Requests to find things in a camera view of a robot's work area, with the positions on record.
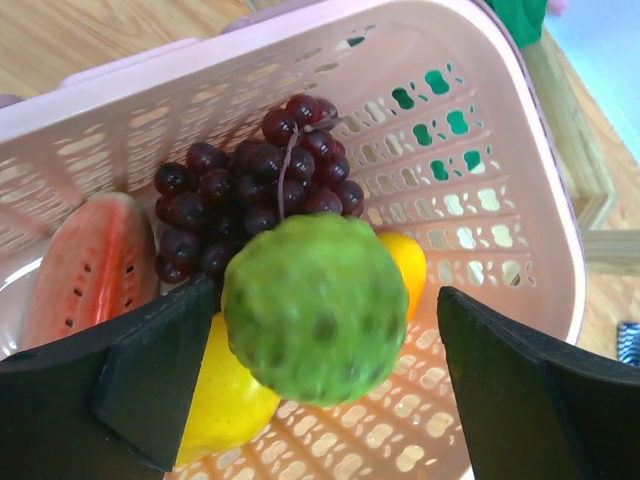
grape stem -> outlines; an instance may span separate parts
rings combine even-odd
[[[321,129],[329,129],[336,127],[342,121],[344,117],[337,118],[326,118],[324,120],[320,120],[319,122],[314,123],[313,125],[305,125],[302,127],[302,131],[304,133],[313,132],[314,130]],[[298,144],[298,140],[300,139],[300,130],[298,130],[298,126],[296,124],[293,125],[293,134],[289,139],[289,143],[287,143],[287,151],[284,154],[284,160],[282,162],[282,169],[280,170],[280,177],[278,178],[278,211],[280,213],[280,221],[284,220],[284,174],[291,163],[291,152],[293,151],[293,147]]]

green fruit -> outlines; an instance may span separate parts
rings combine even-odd
[[[409,296],[366,222],[322,213],[249,242],[227,267],[222,305],[230,347],[258,382],[330,406],[391,374]]]

orange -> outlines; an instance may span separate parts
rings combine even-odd
[[[401,233],[380,233],[378,238],[402,273],[402,280],[409,292],[407,321],[411,321],[427,284],[427,258],[424,250],[414,239]]]

grape bunch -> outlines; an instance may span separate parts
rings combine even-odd
[[[155,263],[160,280],[204,271],[221,287],[234,255],[284,217],[360,216],[364,193],[348,180],[344,145],[330,133],[339,121],[331,102],[299,94],[266,113],[264,139],[245,139],[231,154],[199,142],[185,165],[163,164],[154,177],[155,213],[169,225]]]

basket handle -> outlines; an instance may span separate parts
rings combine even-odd
[[[289,0],[286,2],[282,2],[274,5],[273,7],[265,8],[264,10],[260,10],[250,15],[240,17],[238,20],[227,25],[227,27],[222,30],[221,34],[240,30],[242,28],[255,25],[256,23],[264,22],[265,20],[271,20],[272,18],[284,15],[289,12],[293,12],[294,10],[298,10],[299,8],[304,8],[323,1],[324,0]]]
[[[201,39],[196,37],[184,38],[182,40],[178,40],[177,42],[168,43],[160,47],[152,48],[151,50],[146,50],[142,53],[138,53],[130,57],[121,58],[104,65],[99,65],[89,70],[85,70],[84,72],[74,73],[73,75],[68,76],[62,82],[60,82],[60,88],[68,87],[70,85],[76,85],[87,80],[92,80],[107,73],[121,70],[138,63],[146,62],[153,58],[174,52],[176,50],[180,50],[181,48],[188,47],[201,41]]]

